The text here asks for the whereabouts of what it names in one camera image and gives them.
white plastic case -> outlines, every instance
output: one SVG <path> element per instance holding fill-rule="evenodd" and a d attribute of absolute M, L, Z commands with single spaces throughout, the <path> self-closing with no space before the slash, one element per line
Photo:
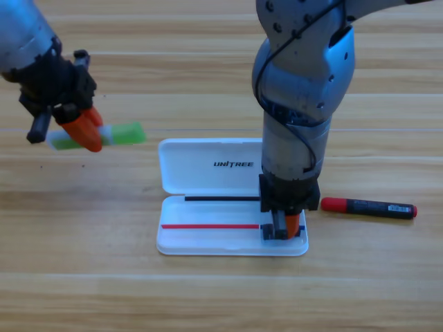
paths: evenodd
<path fill-rule="evenodd" d="M 300 236 L 263 240 L 272 223 L 259 201 L 188 201 L 197 197 L 258 197 L 259 138 L 168 139 L 159 145 L 163 189 L 157 248 L 165 255 L 300 256 L 309 247 L 305 213 Z M 246 225 L 246 229 L 180 229 L 185 225 Z"/>

unitree logo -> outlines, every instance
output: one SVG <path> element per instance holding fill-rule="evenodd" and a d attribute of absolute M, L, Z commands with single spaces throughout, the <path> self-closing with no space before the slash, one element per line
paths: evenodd
<path fill-rule="evenodd" d="M 233 167 L 253 167 L 254 163 L 250 163 L 250 162 L 238 163 L 238 162 L 232 162 L 232 161 L 226 161 L 226 162 L 218 163 L 216 161 L 214 163 L 214 166 L 216 166 L 216 167 L 229 167 L 229 168 L 233 168 Z"/>

orange object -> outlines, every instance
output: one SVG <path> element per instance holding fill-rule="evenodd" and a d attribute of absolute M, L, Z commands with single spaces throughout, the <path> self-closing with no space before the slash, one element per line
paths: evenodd
<path fill-rule="evenodd" d="M 89 118 L 94 126 L 101 127 L 103 125 L 102 116 L 98 113 L 97 109 L 92 106 L 90 109 L 83 111 L 85 116 Z"/>
<path fill-rule="evenodd" d="M 288 239 L 292 239 L 300 229 L 300 215 L 286 216 L 286 228 L 288 229 Z"/>
<path fill-rule="evenodd" d="M 97 127 L 102 125 L 100 114 L 95 107 L 92 107 L 83 111 L 77 120 L 62 124 L 62 128 L 84 148 L 92 152 L 99 152 L 102 150 L 102 139 Z"/>

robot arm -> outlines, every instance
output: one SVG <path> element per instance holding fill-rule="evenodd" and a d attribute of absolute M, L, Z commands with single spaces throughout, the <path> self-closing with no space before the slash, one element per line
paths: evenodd
<path fill-rule="evenodd" d="M 274 216 L 267 238 L 287 239 L 281 218 L 318 208 L 332 114 L 354 73 L 350 21 L 427 1 L 256 0 L 267 35 L 253 68 L 253 92 L 264 109 L 261 209 Z"/>
<path fill-rule="evenodd" d="M 74 52 L 74 63 L 64 59 L 61 41 L 33 0 L 0 0 L 0 32 L 0 73 L 21 86 L 19 101 L 34 117 L 28 141 L 45 141 L 54 117 L 77 143 L 100 151 L 102 119 L 93 107 L 88 53 Z"/>

wood grain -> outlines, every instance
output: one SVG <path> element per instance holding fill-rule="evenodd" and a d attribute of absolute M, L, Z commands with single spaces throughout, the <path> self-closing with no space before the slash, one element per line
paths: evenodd
<path fill-rule="evenodd" d="M 443 2 L 356 22 L 354 80 L 332 121 L 323 196 L 413 203 L 414 222 L 307 214 L 297 259 L 156 249 L 158 144 L 260 137 L 251 0 L 39 0 L 85 48 L 107 123 L 150 140 L 100 154 L 30 146 L 0 80 L 0 331 L 443 331 Z"/>

